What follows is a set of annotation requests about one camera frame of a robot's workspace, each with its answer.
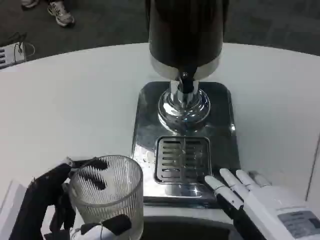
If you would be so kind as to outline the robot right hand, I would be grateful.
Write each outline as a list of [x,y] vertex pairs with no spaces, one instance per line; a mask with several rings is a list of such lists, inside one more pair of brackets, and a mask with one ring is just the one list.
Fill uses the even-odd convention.
[[221,168],[219,180],[203,178],[217,203],[244,240],[318,240],[320,218],[289,189],[272,185],[261,174]]

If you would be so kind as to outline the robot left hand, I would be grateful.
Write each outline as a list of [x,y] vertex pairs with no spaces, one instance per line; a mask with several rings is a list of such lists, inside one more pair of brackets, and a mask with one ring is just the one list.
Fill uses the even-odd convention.
[[75,227],[76,212],[67,194],[65,181],[82,166],[106,170],[109,164],[93,157],[72,159],[33,179],[26,189],[9,235],[11,240],[118,240],[127,237],[132,222],[125,214]]

